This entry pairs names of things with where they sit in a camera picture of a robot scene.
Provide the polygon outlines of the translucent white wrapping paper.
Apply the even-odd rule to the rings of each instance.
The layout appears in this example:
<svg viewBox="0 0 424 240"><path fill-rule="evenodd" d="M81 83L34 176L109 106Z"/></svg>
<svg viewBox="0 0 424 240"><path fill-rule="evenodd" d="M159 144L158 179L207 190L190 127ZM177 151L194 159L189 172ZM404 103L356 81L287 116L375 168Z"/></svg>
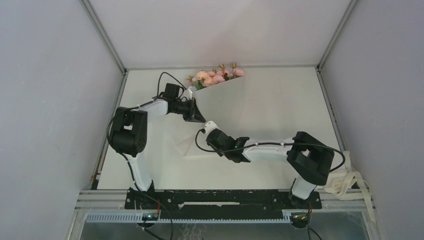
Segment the translucent white wrapping paper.
<svg viewBox="0 0 424 240"><path fill-rule="evenodd" d="M183 100L196 100L207 121L233 139L249 137L248 144L281 142L292 139L298 128L292 117L284 116L281 101L249 96L253 93L245 77L217 83L197 90L189 87ZM163 122L162 151L168 158L206 162L222 160L215 152L204 152L195 145L195 135L202 123L185 122L181 116L170 114Z"/></svg>

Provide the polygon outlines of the pink fake flower stem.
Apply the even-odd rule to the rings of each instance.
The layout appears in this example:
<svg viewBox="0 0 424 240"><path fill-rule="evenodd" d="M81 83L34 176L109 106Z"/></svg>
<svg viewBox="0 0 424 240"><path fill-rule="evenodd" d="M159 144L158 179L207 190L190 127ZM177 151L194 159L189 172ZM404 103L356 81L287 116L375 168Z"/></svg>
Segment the pink fake flower stem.
<svg viewBox="0 0 424 240"><path fill-rule="evenodd" d="M218 67L219 69L212 70L212 72L214 73L214 76L212 77L214 84L219 84L228 81L232 76L232 73L227 70L225 64L221 64Z"/></svg>
<svg viewBox="0 0 424 240"><path fill-rule="evenodd" d="M186 79L191 87L201 90L209 87L213 83L213 77L207 71L201 70L196 75L189 75Z"/></svg>
<svg viewBox="0 0 424 240"><path fill-rule="evenodd" d="M236 62L232 63L230 67L231 67L231 71L228 74L229 80L245 76L244 71L241 68L238 67Z"/></svg>

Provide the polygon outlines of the cream printed ribbon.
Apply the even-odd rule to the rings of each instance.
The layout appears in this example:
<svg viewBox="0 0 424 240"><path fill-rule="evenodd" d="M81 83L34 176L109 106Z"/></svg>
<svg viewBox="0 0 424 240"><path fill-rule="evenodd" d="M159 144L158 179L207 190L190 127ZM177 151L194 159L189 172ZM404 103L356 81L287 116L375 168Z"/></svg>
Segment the cream printed ribbon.
<svg viewBox="0 0 424 240"><path fill-rule="evenodd" d="M340 201L364 200L368 215L373 223L377 223L375 211L372 202L372 190L368 182L363 179L361 173L354 169L351 164L350 152L343 151L345 156L345 169L336 170L331 173L327 185L323 187L326 193L334 195ZM348 193L355 184L360 192Z"/></svg>

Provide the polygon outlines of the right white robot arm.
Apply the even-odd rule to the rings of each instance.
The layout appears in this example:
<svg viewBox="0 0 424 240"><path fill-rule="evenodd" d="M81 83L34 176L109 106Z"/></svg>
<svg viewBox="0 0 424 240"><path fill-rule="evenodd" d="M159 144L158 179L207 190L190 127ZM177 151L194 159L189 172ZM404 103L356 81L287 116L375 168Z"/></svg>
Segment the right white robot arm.
<svg viewBox="0 0 424 240"><path fill-rule="evenodd" d="M324 145L304 131L288 140L255 140L250 137L233 138L222 130L203 129L210 153L226 157L234 163L258 161L287 162L298 174L289 194L289 203L302 208L308 203L317 186L325 186L332 171L336 150Z"/></svg>

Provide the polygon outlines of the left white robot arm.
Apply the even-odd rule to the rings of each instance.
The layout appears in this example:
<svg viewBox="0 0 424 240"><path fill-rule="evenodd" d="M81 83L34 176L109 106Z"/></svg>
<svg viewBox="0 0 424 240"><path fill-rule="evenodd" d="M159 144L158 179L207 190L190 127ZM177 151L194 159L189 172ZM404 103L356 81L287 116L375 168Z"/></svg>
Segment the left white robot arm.
<svg viewBox="0 0 424 240"><path fill-rule="evenodd" d="M185 88L167 83L165 90L149 102L134 107L120 106L106 128L106 139L115 152L124 157L130 172L130 187L139 191L137 202L149 209L157 196L149 188L153 180L146 165L144 150L148 141L148 123L167 114L181 115L185 122L205 123L194 97L183 99Z"/></svg>

